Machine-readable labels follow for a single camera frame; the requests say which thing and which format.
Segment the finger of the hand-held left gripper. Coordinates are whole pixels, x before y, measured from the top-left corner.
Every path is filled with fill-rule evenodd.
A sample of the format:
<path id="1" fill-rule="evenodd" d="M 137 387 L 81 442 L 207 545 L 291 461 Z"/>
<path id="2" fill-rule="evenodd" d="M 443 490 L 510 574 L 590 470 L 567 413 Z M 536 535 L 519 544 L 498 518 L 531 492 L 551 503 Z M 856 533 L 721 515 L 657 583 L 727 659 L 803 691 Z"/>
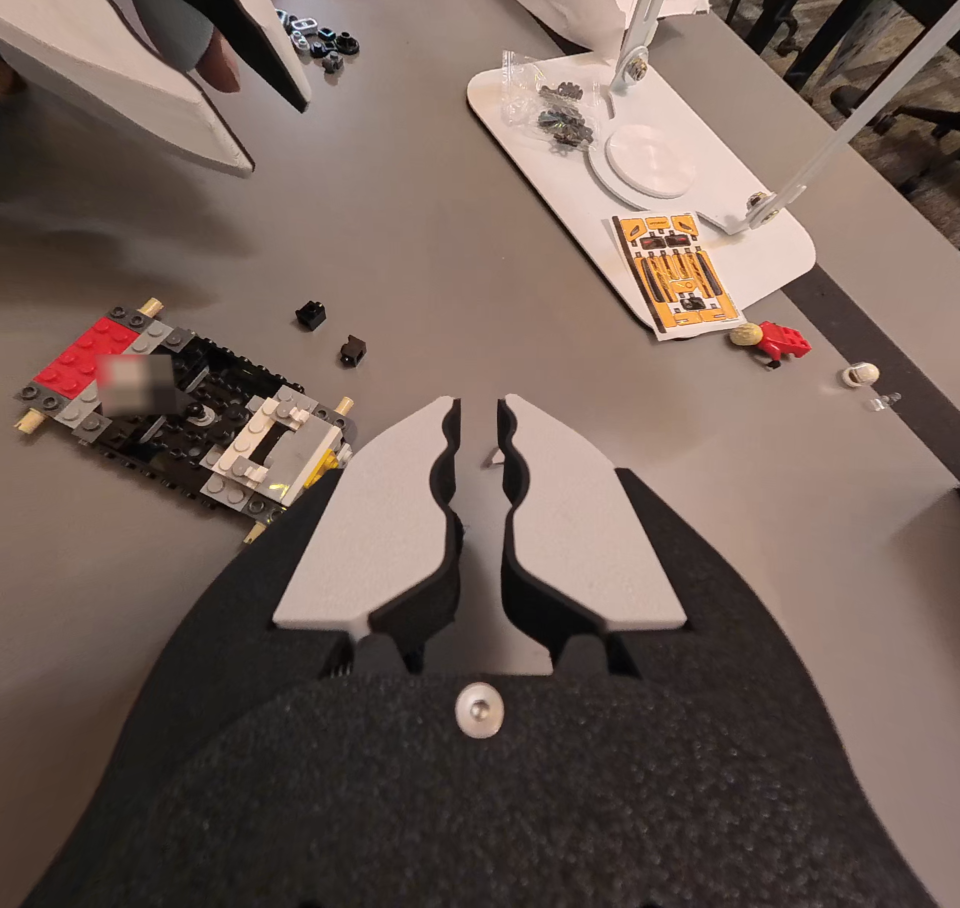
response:
<path id="1" fill-rule="evenodd" d="M 185 0 L 206 15 L 233 50 L 294 109 L 311 100 L 305 70 L 272 0 Z"/>
<path id="2" fill-rule="evenodd" d="M 202 89 L 110 0 L 1 0 L 1 48 L 25 80 L 127 135 L 237 177 L 255 169 Z"/>

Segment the pile of small dark bricks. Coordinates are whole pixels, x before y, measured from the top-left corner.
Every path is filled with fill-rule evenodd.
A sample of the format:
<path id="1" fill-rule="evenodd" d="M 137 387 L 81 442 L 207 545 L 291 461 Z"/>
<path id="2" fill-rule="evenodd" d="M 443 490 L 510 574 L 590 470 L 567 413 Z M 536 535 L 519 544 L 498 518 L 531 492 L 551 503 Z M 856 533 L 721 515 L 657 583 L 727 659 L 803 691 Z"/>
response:
<path id="1" fill-rule="evenodd" d="M 358 39 L 349 32 L 322 26 L 312 17 L 299 17 L 285 9 L 274 12 L 300 60 L 319 66 L 327 76 L 340 74 L 360 53 Z"/>

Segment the clear bag of black parts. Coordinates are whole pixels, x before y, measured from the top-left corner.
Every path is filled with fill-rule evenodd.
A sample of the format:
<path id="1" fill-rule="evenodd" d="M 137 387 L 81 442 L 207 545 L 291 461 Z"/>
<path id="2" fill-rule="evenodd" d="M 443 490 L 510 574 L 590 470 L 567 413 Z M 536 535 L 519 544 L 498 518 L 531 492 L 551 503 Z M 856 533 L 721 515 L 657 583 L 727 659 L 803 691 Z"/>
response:
<path id="1" fill-rule="evenodd" d="M 499 120 L 508 129 L 561 154 L 594 148 L 608 118 L 596 81 L 512 50 L 502 52 L 500 77 Z"/>

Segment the white booklet stand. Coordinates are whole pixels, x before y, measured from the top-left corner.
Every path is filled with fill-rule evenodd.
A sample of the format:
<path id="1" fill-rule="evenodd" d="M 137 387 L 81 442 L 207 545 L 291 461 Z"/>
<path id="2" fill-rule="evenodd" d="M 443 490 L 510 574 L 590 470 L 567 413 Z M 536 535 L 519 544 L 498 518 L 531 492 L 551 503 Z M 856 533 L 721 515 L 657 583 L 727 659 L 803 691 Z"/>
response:
<path id="1" fill-rule="evenodd" d="M 958 32 L 954 2 L 862 106 L 771 193 L 651 65 L 660 21 L 693 11 L 690 0 L 637 0 L 617 55 L 588 50 L 538 60 L 557 60 L 574 78 L 591 78 L 601 86 L 607 119 L 588 152 L 558 153 L 500 122 L 501 68 L 475 75 L 466 89 L 474 115 L 630 312 L 651 330 L 611 217 L 693 212 L 733 301 L 740 311 L 750 307 L 814 266 L 813 242 L 786 213 L 787 206 Z"/>

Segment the white desk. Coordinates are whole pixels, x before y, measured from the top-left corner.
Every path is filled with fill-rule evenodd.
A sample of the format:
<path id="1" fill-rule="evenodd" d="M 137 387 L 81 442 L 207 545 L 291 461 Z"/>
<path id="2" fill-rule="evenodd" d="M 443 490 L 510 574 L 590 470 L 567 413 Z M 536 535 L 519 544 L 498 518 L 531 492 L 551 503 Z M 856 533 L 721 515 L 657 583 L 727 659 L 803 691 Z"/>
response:
<path id="1" fill-rule="evenodd" d="M 846 149 L 795 213 L 821 270 L 752 316 L 799 328 L 767 372 L 723 338 L 658 345 L 474 119 L 501 50 L 557 52 L 512 0 L 273 0 L 358 35 L 299 114 L 242 66 L 217 107 L 249 180 L 115 136 L 44 93 L 2 104 L 2 906 L 90 800 L 139 688 L 247 526 L 46 425 L 14 392 L 104 310 L 167 317 L 319 397 L 361 442 L 462 400 L 457 621 L 427 667 L 533 674 L 499 607 L 507 501 L 482 463 L 517 393 L 630 467 L 758 592 L 895 842 L 958 906 L 958 253 Z M 295 311 L 322 302 L 326 321 Z M 348 335 L 365 360 L 343 369 Z M 838 373 L 880 369 L 870 387 Z M 898 392 L 891 410 L 869 400 Z"/>

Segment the person's left hand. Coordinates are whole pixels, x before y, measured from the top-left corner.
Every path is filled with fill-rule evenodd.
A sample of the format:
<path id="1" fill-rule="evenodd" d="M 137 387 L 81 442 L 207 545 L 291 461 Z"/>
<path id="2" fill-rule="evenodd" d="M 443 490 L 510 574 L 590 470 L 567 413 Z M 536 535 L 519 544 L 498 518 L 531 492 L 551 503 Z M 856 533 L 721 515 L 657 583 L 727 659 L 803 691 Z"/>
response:
<path id="1" fill-rule="evenodd" d="M 206 84 L 221 93 L 235 94 L 241 90 L 234 52 L 217 28 L 212 30 L 210 40 L 195 70 Z"/>

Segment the red toy figure piece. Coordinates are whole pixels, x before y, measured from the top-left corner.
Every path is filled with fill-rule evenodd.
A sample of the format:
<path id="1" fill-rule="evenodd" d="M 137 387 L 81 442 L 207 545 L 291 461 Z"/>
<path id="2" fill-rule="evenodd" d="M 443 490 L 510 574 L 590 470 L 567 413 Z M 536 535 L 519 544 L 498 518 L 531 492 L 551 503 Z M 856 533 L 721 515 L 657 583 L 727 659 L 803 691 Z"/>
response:
<path id="1" fill-rule="evenodd" d="M 801 359 L 811 351 L 811 344 L 797 330 L 765 321 L 755 325 L 753 349 L 769 370 L 782 366 L 784 359 Z"/>

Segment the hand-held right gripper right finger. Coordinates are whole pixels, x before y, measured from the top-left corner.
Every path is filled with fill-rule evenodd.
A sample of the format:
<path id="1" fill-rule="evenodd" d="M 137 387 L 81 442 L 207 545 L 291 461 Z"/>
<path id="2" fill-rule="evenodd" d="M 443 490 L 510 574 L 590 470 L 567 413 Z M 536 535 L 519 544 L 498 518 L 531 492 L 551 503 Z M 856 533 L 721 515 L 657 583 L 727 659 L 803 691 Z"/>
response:
<path id="1" fill-rule="evenodd" d="M 517 394 L 497 402 L 509 501 L 501 602 L 510 623 L 588 674 L 614 638 L 684 630 L 689 618 L 630 499 L 624 473 L 589 440 Z"/>

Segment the toy brick car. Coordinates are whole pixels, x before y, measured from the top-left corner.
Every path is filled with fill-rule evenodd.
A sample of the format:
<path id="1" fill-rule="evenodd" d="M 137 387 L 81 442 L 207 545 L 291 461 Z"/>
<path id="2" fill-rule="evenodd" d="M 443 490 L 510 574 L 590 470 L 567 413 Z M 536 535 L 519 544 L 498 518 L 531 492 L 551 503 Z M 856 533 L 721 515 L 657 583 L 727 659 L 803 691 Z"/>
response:
<path id="1" fill-rule="evenodd" d="M 16 423 L 44 422 L 80 445 L 210 508 L 249 519 L 250 544 L 321 477 L 353 455 L 353 401 L 337 406 L 303 386 L 162 319 L 162 303 L 112 308 L 17 393 Z M 97 384 L 107 358 L 169 362 L 177 408 L 110 414 Z"/>

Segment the orange sticker sheet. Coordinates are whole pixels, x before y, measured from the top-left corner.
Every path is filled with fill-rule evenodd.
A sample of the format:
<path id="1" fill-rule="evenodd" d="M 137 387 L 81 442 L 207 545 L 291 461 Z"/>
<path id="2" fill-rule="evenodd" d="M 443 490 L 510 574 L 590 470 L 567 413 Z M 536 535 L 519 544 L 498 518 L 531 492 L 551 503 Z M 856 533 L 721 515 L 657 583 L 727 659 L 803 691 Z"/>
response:
<path id="1" fill-rule="evenodd" d="M 609 223 L 657 341 L 688 340 L 745 322 L 696 214 L 642 213 Z"/>

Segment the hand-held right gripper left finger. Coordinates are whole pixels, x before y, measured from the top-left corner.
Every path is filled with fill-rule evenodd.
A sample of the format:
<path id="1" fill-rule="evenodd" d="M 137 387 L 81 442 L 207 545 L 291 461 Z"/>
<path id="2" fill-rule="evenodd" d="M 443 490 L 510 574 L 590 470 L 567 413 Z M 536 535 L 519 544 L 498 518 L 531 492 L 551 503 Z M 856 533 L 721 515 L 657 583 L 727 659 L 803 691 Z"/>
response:
<path id="1" fill-rule="evenodd" d="M 397 422 L 339 473 L 273 616 L 275 635 L 326 672 L 420 674 L 454 620 L 463 526 L 451 507 L 461 402 Z"/>

